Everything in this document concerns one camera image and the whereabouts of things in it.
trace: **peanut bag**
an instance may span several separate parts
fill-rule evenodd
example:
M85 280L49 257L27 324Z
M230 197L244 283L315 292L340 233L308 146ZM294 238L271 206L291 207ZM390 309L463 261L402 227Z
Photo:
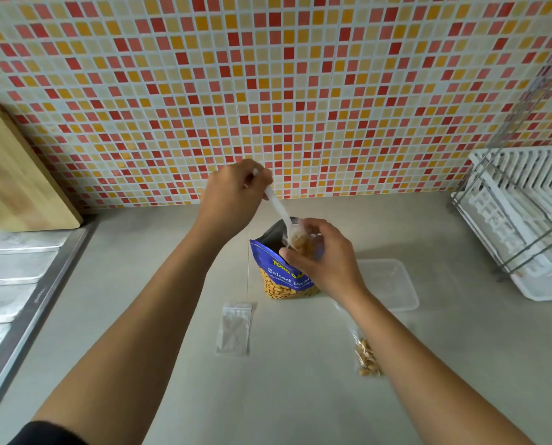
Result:
M293 223L298 222L296 217L291 219ZM265 293L273 299L309 297L318 293L319 289L307 275L288 265L278 254L280 248L288 245L285 238L286 226L279 220L263 236L249 241L263 277Z

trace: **kitchen countertop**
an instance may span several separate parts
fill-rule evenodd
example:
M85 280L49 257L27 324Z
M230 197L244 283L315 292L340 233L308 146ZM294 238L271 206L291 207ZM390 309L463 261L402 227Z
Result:
M296 199L362 259L404 262L420 307L398 317L531 439L552 444L552 302L496 282L494 261L443 192ZM104 211L0 403L9 441L134 299L190 229L197 206ZM386 379L354 371L345 322L326 297L272 300L251 256L277 220L263 203L208 273L146 444L418 444ZM247 358L215 354L222 305L257 303Z

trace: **sleeve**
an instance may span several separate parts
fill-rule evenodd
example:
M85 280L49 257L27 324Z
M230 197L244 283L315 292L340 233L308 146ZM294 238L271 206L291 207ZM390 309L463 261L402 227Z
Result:
M76 434L44 421L29 422L8 445L87 445Z

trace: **clear plastic container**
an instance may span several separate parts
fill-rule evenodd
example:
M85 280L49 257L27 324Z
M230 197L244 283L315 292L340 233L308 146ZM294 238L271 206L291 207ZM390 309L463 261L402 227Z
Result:
M420 305L410 275L397 259L358 259L369 291L392 312L411 311Z

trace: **white dish rack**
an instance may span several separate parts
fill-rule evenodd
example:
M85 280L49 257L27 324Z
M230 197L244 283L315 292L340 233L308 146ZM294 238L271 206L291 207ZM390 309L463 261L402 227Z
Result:
M530 299L552 299L552 146L480 149L455 204Z

